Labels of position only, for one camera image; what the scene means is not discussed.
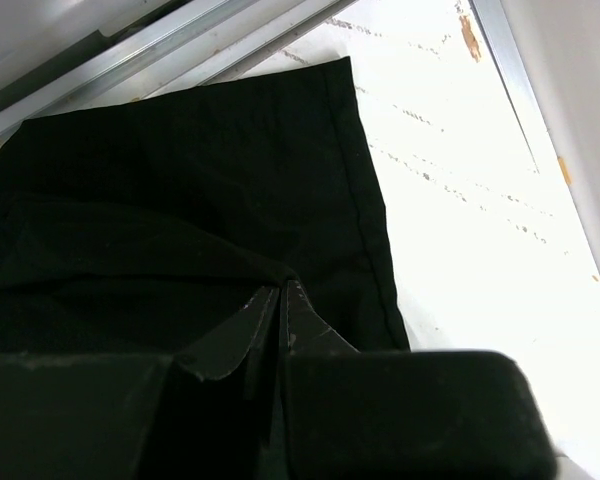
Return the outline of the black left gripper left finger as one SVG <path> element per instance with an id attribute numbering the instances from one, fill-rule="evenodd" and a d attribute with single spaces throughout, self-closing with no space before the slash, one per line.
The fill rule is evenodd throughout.
<path id="1" fill-rule="evenodd" d="M 235 314 L 177 354 L 177 363 L 199 382 L 220 382 L 236 374 L 243 398 L 253 400 L 266 363 L 279 290 L 259 288 Z"/>

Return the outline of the black trousers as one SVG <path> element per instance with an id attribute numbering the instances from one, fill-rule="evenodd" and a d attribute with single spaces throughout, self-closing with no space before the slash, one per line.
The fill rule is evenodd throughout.
<path id="1" fill-rule="evenodd" d="M 405 349 L 349 58 L 24 122 L 0 149 L 0 353 L 186 348 L 299 281 Z"/>

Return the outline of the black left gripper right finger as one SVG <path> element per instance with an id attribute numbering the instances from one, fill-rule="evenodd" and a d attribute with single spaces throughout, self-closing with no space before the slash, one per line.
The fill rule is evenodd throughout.
<path id="1" fill-rule="evenodd" d="M 279 327 L 279 345 L 283 354 L 334 356 L 358 353 L 316 312 L 297 280 L 288 281 L 283 288 Z"/>

